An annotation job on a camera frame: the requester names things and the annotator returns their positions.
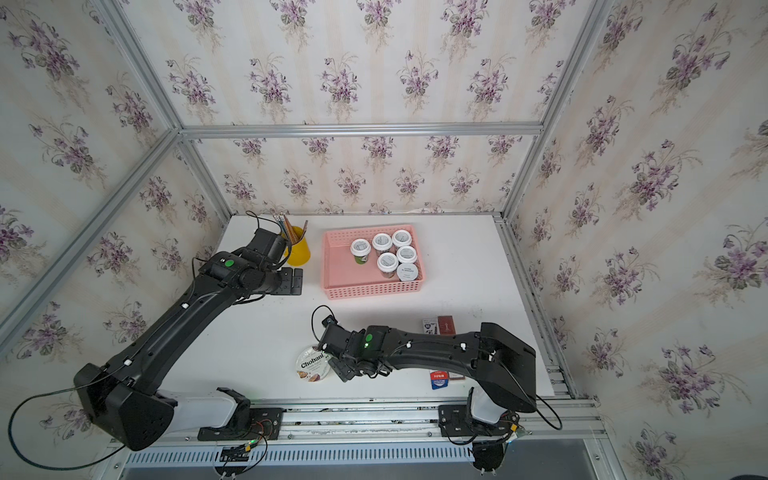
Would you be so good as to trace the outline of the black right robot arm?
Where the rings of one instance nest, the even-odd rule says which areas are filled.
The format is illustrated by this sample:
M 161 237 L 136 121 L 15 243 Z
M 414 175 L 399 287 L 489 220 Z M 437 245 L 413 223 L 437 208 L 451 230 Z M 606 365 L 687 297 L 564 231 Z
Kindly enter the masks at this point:
M 502 412 L 537 410 L 536 352 L 498 324 L 483 322 L 478 331 L 451 335 L 389 326 L 348 331 L 329 315 L 322 326 L 317 347 L 344 382 L 404 369 L 443 371 L 474 380 Z

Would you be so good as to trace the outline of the Chobani yogurt cup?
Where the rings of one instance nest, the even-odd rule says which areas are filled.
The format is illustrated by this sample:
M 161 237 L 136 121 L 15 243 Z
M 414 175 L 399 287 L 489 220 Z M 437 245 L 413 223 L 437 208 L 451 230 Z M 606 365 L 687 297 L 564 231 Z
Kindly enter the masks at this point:
M 298 377 L 303 381 L 319 382 L 331 372 L 329 356 L 317 346 L 309 346 L 298 355 L 295 369 Z

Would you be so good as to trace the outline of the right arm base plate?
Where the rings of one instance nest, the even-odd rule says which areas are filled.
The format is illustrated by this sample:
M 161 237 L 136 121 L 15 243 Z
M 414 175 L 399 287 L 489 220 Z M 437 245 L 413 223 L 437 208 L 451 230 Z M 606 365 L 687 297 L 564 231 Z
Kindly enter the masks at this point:
M 504 412 L 495 424 L 474 420 L 466 405 L 442 404 L 438 406 L 438 427 L 445 438 L 500 437 L 509 434 L 520 416 L 510 411 Z

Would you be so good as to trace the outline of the white yogurt cup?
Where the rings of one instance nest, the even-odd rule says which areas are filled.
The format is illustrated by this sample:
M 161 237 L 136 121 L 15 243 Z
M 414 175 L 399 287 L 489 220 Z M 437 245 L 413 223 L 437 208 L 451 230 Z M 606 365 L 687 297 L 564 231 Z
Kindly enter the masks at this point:
M 413 244 L 412 234 L 405 229 L 399 229 L 391 235 L 392 244 L 396 249 L 400 249 Z
M 387 233 L 377 233 L 373 237 L 371 245 L 378 255 L 391 252 L 393 248 L 392 237 Z
M 350 252 L 358 265 L 364 265 L 368 262 L 371 249 L 370 242 L 364 238 L 355 239 L 350 245 Z
M 377 267 L 384 278 L 391 279 L 396 275 L 399 260 L 394 253 L 385 252 L 378 256 Z
M 410 245 L 400 247 L 396 256 L 401 264 L 415 264 L 418 260 L 418 254 L 416 249 Z

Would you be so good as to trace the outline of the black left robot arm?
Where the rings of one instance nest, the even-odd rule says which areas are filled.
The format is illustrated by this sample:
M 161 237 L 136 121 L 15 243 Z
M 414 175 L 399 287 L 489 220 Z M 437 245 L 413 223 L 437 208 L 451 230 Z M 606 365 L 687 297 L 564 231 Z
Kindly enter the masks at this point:
M 222 312 L 266 295 L 298 295 L 300 273 L 286 266 L 288 236 L 258 228 L 251 241 L 207 260 L 182 296 L 104 365 L 86 364 L 73 382 L 91 423 L 132 451 L 193 428 L 244 438 L 251 403 L 231 388 L 190 395 L 161 384 L 176 361 Z

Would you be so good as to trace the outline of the green rimmed yogurt cup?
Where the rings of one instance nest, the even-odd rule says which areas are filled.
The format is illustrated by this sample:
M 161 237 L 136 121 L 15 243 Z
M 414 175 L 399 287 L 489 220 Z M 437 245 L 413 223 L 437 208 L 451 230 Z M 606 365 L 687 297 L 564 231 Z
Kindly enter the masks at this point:
M 401 282 L 416 281 L 419 277 L 419 269 L 415 263 L 399 264 L 396 273 Z

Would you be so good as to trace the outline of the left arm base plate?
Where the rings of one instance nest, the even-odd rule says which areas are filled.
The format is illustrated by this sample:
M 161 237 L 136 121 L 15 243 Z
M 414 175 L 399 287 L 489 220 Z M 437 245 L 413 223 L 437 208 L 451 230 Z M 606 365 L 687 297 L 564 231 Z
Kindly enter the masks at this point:
M 281 408 L 250 408 L 248 412 L 236 412 L 223 427 L 201 428 L 197 440 L 201 442 L 267 440 L 278 438 L 284 410 Z

